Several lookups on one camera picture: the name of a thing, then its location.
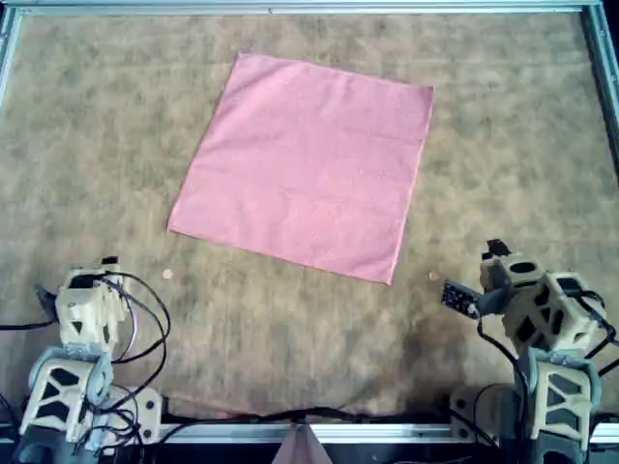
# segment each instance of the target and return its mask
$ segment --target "pink cloth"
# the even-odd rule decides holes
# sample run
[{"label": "pink cloth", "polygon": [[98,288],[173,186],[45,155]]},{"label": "pink cloth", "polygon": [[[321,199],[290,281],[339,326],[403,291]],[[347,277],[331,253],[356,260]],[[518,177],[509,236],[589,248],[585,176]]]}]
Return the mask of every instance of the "pink cloth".
[{"label": "pink cloth", "polygon": [[168,229],[391,283],[432,95],[240,54]]}]

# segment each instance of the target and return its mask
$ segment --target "gray fabric surface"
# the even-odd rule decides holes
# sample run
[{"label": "gray fabric surface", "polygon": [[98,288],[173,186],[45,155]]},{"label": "gray fabric surface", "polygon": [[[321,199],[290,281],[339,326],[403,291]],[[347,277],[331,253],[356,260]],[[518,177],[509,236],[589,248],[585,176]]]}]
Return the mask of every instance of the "gray fabric surface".
[{"label": "gray fabric surface", "polygon": [[[435,86],[393,286],[165,231],[239,50]],[[510,381],[439,304],[442,277],[477,285],[490,238],[581,271],[619,323],[619,191],[576,14],[26,17],[0,146],[0,320],[43,319],[35,282],[119,254],[172,312],[155,387],[179,413],[427,409]],[[141,318],[138,348],[156,333]],[[3,333],[0,391],[19,401],[57,339]],[[115,380],[140,383],[158,361]],[[604,379],[605,407],[618,383]]]}]

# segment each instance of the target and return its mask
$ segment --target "beige mat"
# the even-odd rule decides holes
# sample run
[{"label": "beige mat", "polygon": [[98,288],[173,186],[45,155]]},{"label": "beige mat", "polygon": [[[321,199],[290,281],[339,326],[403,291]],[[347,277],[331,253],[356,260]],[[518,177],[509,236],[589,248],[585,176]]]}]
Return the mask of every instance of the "beige mat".
[{"label": "beige mat", "polygon": [[[435,86],[392,287],[165,232],[239,50]],[[119,254],[172,312],[155,385],[177,411],[388,412],[511,379],[428,278],[475,285],[494,237],[582,271],[619,324],[619,190],[576,14],[26,17],[0,146],[0,320],[41,320],[34,282]],[[0,391],[18,401],[56,340],[3,334]],[[619,371],[604,386],[619,404]]]}]

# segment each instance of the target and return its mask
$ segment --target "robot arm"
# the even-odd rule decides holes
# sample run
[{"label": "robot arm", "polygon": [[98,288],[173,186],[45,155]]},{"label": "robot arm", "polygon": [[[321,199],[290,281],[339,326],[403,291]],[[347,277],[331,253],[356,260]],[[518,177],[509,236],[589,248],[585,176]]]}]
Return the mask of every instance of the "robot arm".
[{"label": "robot arm", "polygon": [[100,266],[71,269],[55,298],[45,294],[54,302],[63,346],[48,347],[31,369],[14,462],[38,462],[45,449],[54,462],[97,462],[98,450],[117,444],[118,430],[131,435],[126,445],[157,440],[162,398],[156,391],[143,389],[121,410],[106,409],[132,391],[112,385],[118,328],[130,313],[119,292],[127,282],[116,273],[118,260],[105,258]]},{"label": "robot arm", "polygon": [[[578,273],[548,272],[499,240],[488,242],[480,282],[483,293],[447,280],[442,303],[472,319],[489,314],[502,318],[519,356],[515,369],[524,374],[527,391],[519,384],[467,387],[452,395],[452,408],[476,422],[501,448],[518,446],[514,424],[523,414],[525,449],[515,452],[526,455],[526,462],[543,463],[549,452],[566,462],[584,462],[589,418],[602,389],[598,373],[582,352],[605,321],[602,298]],[[528,407],[520,412],[518,398],[525,395]],[[455,419],[454,426],[456,433],[474,433],[461,420]]]}]

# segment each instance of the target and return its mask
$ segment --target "aluminum frame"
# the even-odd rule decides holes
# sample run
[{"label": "aluminum frame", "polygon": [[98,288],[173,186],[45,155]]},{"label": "aluminum frame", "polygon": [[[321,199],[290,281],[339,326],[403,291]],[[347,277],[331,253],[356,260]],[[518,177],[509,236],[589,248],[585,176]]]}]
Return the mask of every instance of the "aluminum frame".
[{"label": "aluminum frame", "polygon": [[[159,436],[164,436],[177,424],[163,424]],[[407,444],[466,445],[473,436],[454,436],[447,423],[315,423],[313,433],[322,444]],[[264,445],[281,443],[290,425],[277,424],[200,424],[179,430],[166,443],[201,445]],[[601,423],[591,437],[597,445],[619,444],[619,423]]]},{"label": "aluminum frame", "polygon": [[[9,0],[0,23],[0,107],[25,15],[300,15],[511,14],[582,12],[610,148],[619,170],[619,66],[601,0]],[[161,434],[174,425],[164,425]],[[321,443],[465,444],[448,424],[314,424]],[[209,424],[180,431],[169,443],[280,443],[286,424]],[[592,443],[619,444],[619,424],[601,424]]]}]

